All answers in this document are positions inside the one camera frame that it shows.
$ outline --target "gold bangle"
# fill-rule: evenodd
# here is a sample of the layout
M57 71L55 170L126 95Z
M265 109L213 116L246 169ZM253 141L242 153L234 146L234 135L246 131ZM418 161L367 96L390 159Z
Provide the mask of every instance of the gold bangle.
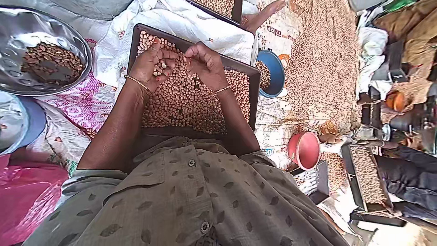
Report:
M147 95L151 95L152 94L152 92L149 90L149 88L147 88L145 85L143 85L143 83L141 83L141 81L137 80L136 78L134 78L134 77L132 77L130 75L125 74L125 79L127 79L127 78L130 78L131 80L137 82L139 85L144 87L146 89Z
M218 90L218 91L215 91L215 92L211 93L210 95L217 94L217 93L219 93L219 92L221 92L221 91L224 91L224 90L226 90L226 89L228 89L228 88L231 88L231 85L228 85L228 86L226 86L226 87L223 88L223 89L220 89L220 90Z

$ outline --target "pink fabric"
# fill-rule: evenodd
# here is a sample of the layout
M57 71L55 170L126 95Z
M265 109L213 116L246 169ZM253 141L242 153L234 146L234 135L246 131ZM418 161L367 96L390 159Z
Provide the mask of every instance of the pink fabric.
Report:
M97 43L92 39L85 40L90 45ZM98 131L107 118L105 114L109 114L113 106L94 97L103 87L102 85L104 85L102 82L94 78L91 70L84 81L70 90L38 99L61 109L78 126Z
M23 242L51 214L68 173L58 165L0 160L0 246Z

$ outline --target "red plastic bowl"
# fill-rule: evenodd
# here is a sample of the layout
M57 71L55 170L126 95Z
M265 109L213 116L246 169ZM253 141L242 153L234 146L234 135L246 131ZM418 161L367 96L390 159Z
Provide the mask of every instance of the red plastic bowl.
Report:
M313 132L296 134L288 141L288 158L303 170L313 169L320 159L320 141Z

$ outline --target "hand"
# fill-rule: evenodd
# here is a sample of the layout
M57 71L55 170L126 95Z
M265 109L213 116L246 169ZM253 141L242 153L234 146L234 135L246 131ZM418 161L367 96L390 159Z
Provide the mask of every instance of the hand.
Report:
M218 91L229 85L220 54L202 42L197 42L188 48L184 59L187 62L188 73L197 74L210 90Z
M178 55L174 52L161 49L161 41L156 38L152 45L141 55L139 55L129 75L144 83L144 85L154 92L159 84L166 81L176 65L175 59ZM164 60L167 68L163 71L163 75L154 76L153 69L159 60Z
M386 149L394 149L398 147L398 143L382 140L358 140L354 145L360 147L378 146Z

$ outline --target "shirt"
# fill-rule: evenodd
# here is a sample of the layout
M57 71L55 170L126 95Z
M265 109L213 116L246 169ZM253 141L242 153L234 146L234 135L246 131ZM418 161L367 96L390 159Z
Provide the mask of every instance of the shirt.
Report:
M260 151L173 137L134 162L129 175L77 170L23 245L347 245Z

